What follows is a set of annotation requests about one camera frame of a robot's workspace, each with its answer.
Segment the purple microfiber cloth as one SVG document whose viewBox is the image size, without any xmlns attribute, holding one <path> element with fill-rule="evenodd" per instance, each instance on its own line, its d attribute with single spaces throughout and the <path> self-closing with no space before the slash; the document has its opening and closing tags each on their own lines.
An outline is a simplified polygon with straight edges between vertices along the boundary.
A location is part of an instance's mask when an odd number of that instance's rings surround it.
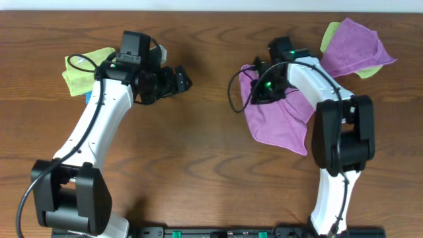
<svg viewBox="0 0 423 238">
<path fill-rule="evenodd" d="M 306 155 L 307 123 L 315 110 L 297 89 L 286 93 L 285 99 L 270 104 L 249 104 L 247 124 L 256 141 Z"/>
</svg>

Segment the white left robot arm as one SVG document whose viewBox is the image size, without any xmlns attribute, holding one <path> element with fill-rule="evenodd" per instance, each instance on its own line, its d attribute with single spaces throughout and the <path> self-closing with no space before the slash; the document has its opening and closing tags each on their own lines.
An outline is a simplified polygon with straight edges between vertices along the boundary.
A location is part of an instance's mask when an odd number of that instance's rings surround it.
<svg viewBox="0 0 423 238">
<path fill-rule="evenodd" d="M 50 161 L 38 160 L 27 194 L 42 227 L 78 237 L 127 237 L 130 223 L 112 211 L 102 176 L 114 134 L 133 104 L 150 105 L 186 92 L 182 66 L 166 65 L 166 51 L 140 32 L 125 31 L 119 52 L 94 64 L 91 99 L 75 129 Z"/>
</svg>

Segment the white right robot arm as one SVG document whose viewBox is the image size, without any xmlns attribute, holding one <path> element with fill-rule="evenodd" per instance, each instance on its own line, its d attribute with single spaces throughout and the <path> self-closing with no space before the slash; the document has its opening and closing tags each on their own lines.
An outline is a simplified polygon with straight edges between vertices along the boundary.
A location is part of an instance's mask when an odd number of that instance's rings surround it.
<svg viewBox="0 0 423 238">
<path fill-rule="evenodd" d="M 258 79 L 249 83 L 245 108 L 270 106 L 301 93 L 315 111 L 311 139 L 320 168 L 319 191 L 301 237 L 373 237 L 374 231 L 352 229 L 346 213 L 352 190 L 375 153 L 373 103 L 342 88 L 308 50 L 272 50 L 272 61 L 255 58 Z"/>
</svg>

